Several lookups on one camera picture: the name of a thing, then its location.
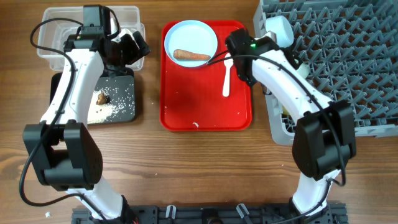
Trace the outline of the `yellow plastic cup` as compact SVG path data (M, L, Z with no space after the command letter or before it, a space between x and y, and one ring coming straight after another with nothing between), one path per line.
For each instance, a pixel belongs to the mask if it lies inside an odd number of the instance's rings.
M286 116L290 115L290 113L287 111L287 109L284 106L282 106L282 114L284 114Z

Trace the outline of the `white plastic spoon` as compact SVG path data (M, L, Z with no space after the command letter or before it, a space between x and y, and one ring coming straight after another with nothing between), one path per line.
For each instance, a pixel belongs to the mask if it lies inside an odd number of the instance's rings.
M225 55L225 59L230 56L231 56L231 54L227 53ZM232 59L224 60L224 65L225 65L226 71L225 71L222 95L224 97L229 97L230 87L231 87L231 68L233 66L233 60Z

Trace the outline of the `large light blue plate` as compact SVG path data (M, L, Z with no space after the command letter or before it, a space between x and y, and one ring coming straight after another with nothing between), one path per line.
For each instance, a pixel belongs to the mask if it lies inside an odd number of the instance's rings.
M218 38L215 31L206 23L196 20L181 21L173 25L164 38L166 56L182 67L200 67L215 56ZM195 55L207 55L206 60L178 59L174 52L186 51Z

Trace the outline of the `orange carrot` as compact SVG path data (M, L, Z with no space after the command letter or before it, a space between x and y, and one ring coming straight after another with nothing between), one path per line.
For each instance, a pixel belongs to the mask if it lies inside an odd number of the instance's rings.
M202 60L202 61L207 61L211 57L206 54L198 54L198 53L193 53L187 50L182 50L182 49L176 49L173 52L174 58L177 60Z

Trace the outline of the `brown food scrap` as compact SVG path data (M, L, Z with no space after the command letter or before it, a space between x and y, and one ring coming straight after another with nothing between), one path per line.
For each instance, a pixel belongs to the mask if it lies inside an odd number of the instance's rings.
M109 102L110 97L105 92L101 92L96 100L96 105L106 105Z

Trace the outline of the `white rice pile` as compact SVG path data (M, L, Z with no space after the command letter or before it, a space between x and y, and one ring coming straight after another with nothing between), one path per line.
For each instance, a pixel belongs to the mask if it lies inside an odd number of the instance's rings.
M105 92L110 97L110 102L106 105L96 105L101 92ZM128 122L135 116L136 99L133 87L104 87L97 88L93 92L88 112L88 124Z

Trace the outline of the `green bowl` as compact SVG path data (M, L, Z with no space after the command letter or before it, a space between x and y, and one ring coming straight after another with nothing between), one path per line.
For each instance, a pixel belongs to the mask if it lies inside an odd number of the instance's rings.
M306 79L309 74L310 74L310 66L307 63L302 63L298 69L296 69L296 72L304 79Z

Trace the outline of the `light blue rice bowl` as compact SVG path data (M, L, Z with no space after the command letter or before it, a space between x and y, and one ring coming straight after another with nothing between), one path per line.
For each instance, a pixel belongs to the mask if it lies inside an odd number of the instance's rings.
M294 42L292 26L284 16L269 17L265 22L266 31L273 32L279 47L290 47Z

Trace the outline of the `white tissue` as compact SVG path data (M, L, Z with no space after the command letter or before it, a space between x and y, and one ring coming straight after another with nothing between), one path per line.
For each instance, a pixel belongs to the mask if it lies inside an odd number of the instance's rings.
M119 33L119 38L121 39L125 35L128 35L133 39L133 34L129 29L122 29L122 31Z

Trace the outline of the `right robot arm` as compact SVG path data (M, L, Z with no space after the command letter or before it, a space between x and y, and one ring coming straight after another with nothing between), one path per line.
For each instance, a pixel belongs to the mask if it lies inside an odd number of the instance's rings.
M255 39L246 29L225 40L240 80L259 82L285 106L295 122L292 155L300 170L295 210L302 216L326 207L332 183L344 186L346 165L356 155L354 115L346 100L333 101L298 73L292 52L270 37Z

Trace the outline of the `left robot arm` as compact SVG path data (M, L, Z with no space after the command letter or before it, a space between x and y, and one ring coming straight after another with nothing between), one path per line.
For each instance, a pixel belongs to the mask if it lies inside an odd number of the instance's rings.
M24 192L29 166L39 182L64 198L78 198L91 212L95 223L134 223L136 216L121 194L115 192L102 175L101 151L87 130L91 97L104 72L103 60L113 57L111 31L114 12L101 5L83 8L83 22L78 32L70 35L60 54L65 66L49 108L38 124L29 124L23 133L29 153L19 181L21 199L34 207L55 204L32 202Z

